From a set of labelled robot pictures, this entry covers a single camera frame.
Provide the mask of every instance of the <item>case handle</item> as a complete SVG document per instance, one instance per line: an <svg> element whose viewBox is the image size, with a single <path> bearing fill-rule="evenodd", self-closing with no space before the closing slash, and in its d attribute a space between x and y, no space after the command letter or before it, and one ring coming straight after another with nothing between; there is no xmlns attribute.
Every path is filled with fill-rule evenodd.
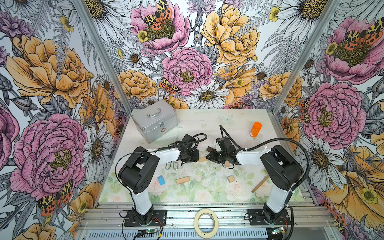
<svg viewBox="0 0 384 240"><path fill-rule="evenodd" d="M157 109L157 113L155 113L154 115L150 115L149 113L147 113L147 117L149 117L149 118L156 117L160 112L161 112L161 109L158 108L158 109Z"/></svg>

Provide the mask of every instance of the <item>metal case lid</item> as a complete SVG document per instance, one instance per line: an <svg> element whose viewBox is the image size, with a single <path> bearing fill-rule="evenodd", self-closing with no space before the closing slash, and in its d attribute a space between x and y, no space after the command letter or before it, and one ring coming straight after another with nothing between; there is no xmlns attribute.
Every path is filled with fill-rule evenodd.
<svg viewBox="0 0 384 240"><path fill-rule="evenodd" d="M154 129L161 122L176 115L175 109L169 105L165 100L160 101L144 108L143 110L132 115L135 123L141 128L144 128L144 133Z"/></svg>

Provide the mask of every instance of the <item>orange bottle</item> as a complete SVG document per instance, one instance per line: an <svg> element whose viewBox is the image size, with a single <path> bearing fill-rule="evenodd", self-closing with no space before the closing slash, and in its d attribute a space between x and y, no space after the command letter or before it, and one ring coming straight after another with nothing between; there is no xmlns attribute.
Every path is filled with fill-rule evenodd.
<svg viewBox="0 0 384 240"><path fill-rule="evenodd" d="M251 135L251 137L257 137L257 135L259 134L261 128L262 128L262 124L259 123L259 122L255 122L253 124L253 127L252 127L249 135Z"/></svg>

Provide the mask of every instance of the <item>floral tabletop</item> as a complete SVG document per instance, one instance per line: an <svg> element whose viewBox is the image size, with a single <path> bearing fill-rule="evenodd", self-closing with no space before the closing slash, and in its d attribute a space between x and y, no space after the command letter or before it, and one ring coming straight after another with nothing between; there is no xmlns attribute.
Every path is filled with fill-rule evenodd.
<svg viewBox="0 0 384 240"><path fill-rule="evenodd" d="M104 184L99 202L131 202L129 191L116 179L114 167L116 161L123 155L132 152L137 146L146 149L156 149L181 139L185 134L204 132L208 139L199 144L200 157L206 156L207 146L213 146L213 141L220 136L218 125L224 128L240 145L251 147L258 143L277 137L266 110L176 110L179 126L148 144L137 131L130 119L122 136L120 147ZM252 124L258 121L263 127L257 138L249 136ZM124 161L117 167L119 171ZM158 176L162 175L165 184L159 184ZM228 177L234 176L235 181L229 182ZM165 164L157 167L147 190L152 202L265 202L270 194L272 181L268 179L261 187L252 193L251 190L267 175L264 167L257 165L235 166L226 169L211 161L186 163L177 170L172 167L165 169ZM176 179L189 177L190 181L177 185ZM304 201L297 189L291 201Z"/></svg>

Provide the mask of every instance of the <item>silver metal case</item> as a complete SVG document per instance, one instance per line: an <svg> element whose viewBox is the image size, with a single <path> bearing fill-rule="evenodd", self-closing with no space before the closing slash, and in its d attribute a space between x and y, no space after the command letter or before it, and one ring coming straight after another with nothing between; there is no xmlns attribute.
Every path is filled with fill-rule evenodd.
<svg viewBox="0 0 384 240"><path fill-rule="evenodd" d="M164 100L133 113L131 117L148 143L153 142L179 124L175 109Z"/></svg>

